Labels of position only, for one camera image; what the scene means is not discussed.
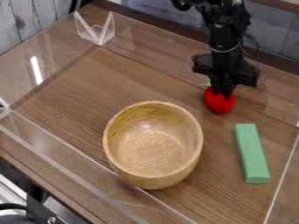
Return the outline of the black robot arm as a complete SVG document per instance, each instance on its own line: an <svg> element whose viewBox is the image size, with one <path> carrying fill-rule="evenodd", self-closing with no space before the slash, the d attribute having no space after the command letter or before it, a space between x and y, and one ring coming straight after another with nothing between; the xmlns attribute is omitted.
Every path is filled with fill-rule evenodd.
<svg viewBox="0 0 299 224"><path fill-rule="evenodd" d="M244 0L170 0L178 11L193 8L209 29L209 54L190 57L192 71L209 77L212 93L225 99L237 84L257 85L258 69L244 59L242 37L250 24Z"/></svg>

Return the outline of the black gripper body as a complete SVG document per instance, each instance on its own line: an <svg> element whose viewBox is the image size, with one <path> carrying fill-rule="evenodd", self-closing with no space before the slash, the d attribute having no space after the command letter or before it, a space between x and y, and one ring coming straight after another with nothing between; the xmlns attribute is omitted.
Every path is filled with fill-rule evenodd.
<svg viewBox="0 0 299 224"><path fill-rule="evenodd" d="M210 75L213 72L220 72L228 74L234 85L242 84L253 88L257 86L260 70L245 61L238 46L228 52L193 54L190 60L194 73Z"/></svg>

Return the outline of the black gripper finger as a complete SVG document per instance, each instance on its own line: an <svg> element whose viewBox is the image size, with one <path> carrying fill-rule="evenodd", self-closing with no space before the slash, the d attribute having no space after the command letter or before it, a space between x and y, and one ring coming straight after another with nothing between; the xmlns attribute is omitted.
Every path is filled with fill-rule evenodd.
<svg viewBox="0 0 299 224"><path fill-rule="evenodd" d="M233 89L234 89L233 80L224 80L221 93L225 99L230 97Z"/></svg>
<svg viewBox="0 0 299 224"><path fill-rule="evenodd" d="M212 91L214 94L221 92L221 80L218 76L210 75L209 76L209 84L212 87Z"/></svg>

